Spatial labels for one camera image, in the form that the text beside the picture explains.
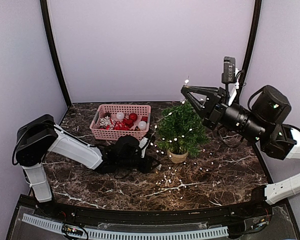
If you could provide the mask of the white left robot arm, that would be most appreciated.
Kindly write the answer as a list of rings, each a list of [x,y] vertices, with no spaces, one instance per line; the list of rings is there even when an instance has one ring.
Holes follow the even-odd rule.
[[[41,203],[41,210],[50,218],[57,218],[60,206],[54,196],[43,167],[48,152],[62,155],[99,174],[114,173],[119,169],[136,169],[150,173],[161,163],[146,155],[150,139],[141,140],[125,135],[111,145],[91,145],[62,129],[49,114],[31,121],[17,131],[11,162],[20,165],[25,178]]]

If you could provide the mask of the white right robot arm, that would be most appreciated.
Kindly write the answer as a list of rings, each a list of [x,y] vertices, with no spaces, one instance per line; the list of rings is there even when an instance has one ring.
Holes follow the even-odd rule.
[[[187,86],[182,95],[202,119],[205,127],[217,126],[239,134],[277,160],[300,160],[300,128],[284,121],[292,110],[288,98],[271,85],[265,85],[250,98],[244,108],[226,100],[226,90],[216,87]]]

